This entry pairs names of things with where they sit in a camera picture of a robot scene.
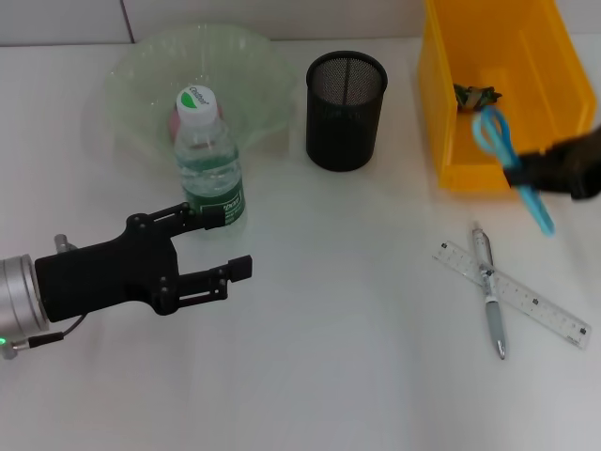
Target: water in bottle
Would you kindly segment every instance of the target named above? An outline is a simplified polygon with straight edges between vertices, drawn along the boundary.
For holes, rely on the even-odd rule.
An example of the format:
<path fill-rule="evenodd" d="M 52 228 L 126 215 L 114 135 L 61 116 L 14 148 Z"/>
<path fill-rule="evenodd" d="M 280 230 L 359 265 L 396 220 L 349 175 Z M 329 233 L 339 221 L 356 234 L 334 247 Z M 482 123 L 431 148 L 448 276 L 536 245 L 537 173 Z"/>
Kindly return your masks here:
<path fill-rule="evenodd" d="M 181 125 L 175 151 L 181 186 L 191 207 L 222 206 L 225 225 L 244 212 L 239 152 L 220 118 L 213 91 L 189 86 L 177 96 Z"/>

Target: white wall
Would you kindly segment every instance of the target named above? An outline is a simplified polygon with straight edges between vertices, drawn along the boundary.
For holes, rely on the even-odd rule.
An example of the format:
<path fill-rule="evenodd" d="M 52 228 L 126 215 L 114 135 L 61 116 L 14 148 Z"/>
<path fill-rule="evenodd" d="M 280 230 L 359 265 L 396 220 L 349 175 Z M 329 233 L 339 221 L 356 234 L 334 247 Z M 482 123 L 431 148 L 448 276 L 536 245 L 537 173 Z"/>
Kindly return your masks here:
<path fill-rule="evenodd" d="M 572 33 L 601 33 L 601 1 L 558 5 Z M 424 19 L 423 0 L 125 0 L 125 6 L 136 40 L 203 20 L 242 24 L 273 39 L 419 36 Z M 0 45 L 129 41 L 120 0 L 0 0 Z"/>
<path fill-rule="evenodd" d="M 601 33 L 601 1 L 556 0 L 572 33 Z"/>
<path fill-rule="evenodd" d="M 208 20 L 272 39 L 418 36 L 422 0 L 125 0 L 136 40 L 167 26 Z"/>
<path fill-rule="evenodd" d="M 119 0 L 0 0 L 0 45 L 130 42 Z"/>

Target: white tabletop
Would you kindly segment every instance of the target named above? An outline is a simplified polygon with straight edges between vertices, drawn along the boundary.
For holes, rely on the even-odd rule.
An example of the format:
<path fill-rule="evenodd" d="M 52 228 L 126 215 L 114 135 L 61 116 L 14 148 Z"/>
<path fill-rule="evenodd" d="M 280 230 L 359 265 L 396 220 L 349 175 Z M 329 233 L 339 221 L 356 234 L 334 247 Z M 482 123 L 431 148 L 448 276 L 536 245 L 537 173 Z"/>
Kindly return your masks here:
<path fill-rule="evenodd" d="M 575 39 L 601 89 L 601 39 Z M 0 446 L 10 451 L 517 451 L 598 449 L 599 201 L 546 197 L 557 236 L 516 201 L 436 187 L 415 68 L 417 39 L 282 42 L 298 69 L 297 117 L 244 156 L 248 224 L 176 239 L 180 269 L 251 254 L 230 298 L 161 318 L 128 303 L 60 344 L 0 362 Z M 303 76 L 331 50 L 386 68 L 377 150 L 334 174 L 304 152 Z M 107 241 L 132 213 L 181 201 L 102 118 L 104 74 L 128 46 L 0 49 L 0 255 Z M 593 326 L 580 351 L 503 307 L 492 348 L 481 292 L 442 268 L 477 220 L 495 263 Z M 55 330 L 67 325 L 58 324 Z"/>

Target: green label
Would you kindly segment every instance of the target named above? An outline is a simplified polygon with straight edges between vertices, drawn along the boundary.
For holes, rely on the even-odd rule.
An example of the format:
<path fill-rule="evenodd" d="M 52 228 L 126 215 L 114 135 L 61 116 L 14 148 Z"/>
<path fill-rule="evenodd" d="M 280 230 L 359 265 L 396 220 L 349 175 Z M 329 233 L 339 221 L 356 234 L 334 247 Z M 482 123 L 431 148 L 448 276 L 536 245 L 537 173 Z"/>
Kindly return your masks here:
<path fill-rule="evenodd" d="M 181 103 L 184 106 L 187 106 L 188 108 L 196 108 L 196 105 L 194 104 L 194 100 L 192 98 L 192 96 L 190 94 L 188 94 L 187 92 L 184 92 L 181 95 Z"/>
<path fill-rule="evenodd" d="M 215 197 L 203 197 L 192 194 L 186 189 L 184 189 L 184 193 L 190 206 L 197 211 L 202 211 L 203 207 L 223 207 L 226 226 L 236 221 L 244 211 L 244 207 L 246 207 L 242 179 L 240 179 L 232 190 L 222 195 L 216 195 Z"/>

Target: silver pen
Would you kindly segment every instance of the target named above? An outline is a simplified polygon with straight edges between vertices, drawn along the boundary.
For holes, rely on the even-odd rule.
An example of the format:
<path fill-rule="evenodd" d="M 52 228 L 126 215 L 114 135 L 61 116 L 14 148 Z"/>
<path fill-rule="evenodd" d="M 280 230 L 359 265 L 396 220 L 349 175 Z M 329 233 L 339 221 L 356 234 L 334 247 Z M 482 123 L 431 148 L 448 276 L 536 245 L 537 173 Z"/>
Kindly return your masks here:
<path fill-rule="evenodd" d="M 505 333 L 503 331 L 503 321 L 501 319 L 501 308 L 499 307 L 499 297 L 497 296 L 497 286 L 495 285 L 494 273 L 482 263 L 492 266 L 492 251 L 490 249 L 490 240 L 482 228 L 475 228 L 471 235 L 478 258 L 480 275 L 484 282 L 483 289 L 486 301 L 486 319 L 488 320 L 488 330 L 492 338 L 493 345 L 499 353 L 502 360 L 505 359 Z"/>

